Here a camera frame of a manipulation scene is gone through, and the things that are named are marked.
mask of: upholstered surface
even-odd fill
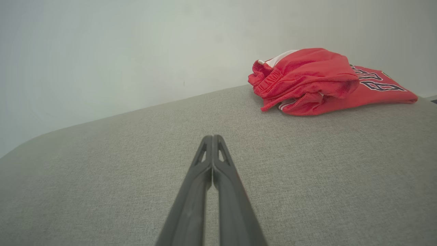
[[[260,111],[242,86],[54,131],[0,159],[0,245],[153,245],[224,137],[270,245],[435,245],[437,105]],[[218,245],[208,192],[206,245]]]

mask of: couch cushion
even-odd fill
[[[241,86],[36,137],[0,159],[0,245],[153,245],[224,137],[270,245],[435,245],[437,105],[296,117]],[[218,245],[208,192],[206,245]]]

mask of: red clothing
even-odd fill
[[[349,65],[325,49],[302,49],[270,67],[258,61],[249,75],[262,111],[278,103],[291,115],[318,115],[371,103],[414,103],[417,96],[378,70]]]

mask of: wall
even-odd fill
[[[247,83],[323,47],[437,95],[437,1],[0,0],[0,157],[53,130]]]

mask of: white stripe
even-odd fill
[[[271,60],[269,60],[269,61],[266,61],[266,63],[267,63],[267,65],[269,65],[270,67],[274,67],[280,60],[282,60],[282,58],[284,58],[284,57],[286,57],[286,56],[288,56],[289,54],[291,54],[291,53],[293,53],[293,52],[296,52],[296,51],[298,51],[297,49],[292,49],[292,50],[289,50],[289,51],[287,51],[287,52],[284,52],[284,53],[282,53],[281,55],[279,55],[279,56],[277,56],[277,57],[275,57],[275,58],[273,58],[273,59],[271,59]]]
[[[288,105],[291,105],[291,104],[293,104],[293,103],[295,103],[295,102],[296,102],[295,99],[287,99],[287,100],[285,100],[285,101],[282,101],[281,104],[279,105],[279,109],[280,109],[281,111],[283,111],[283,109],[284,109],[285,107],[287,107]]]

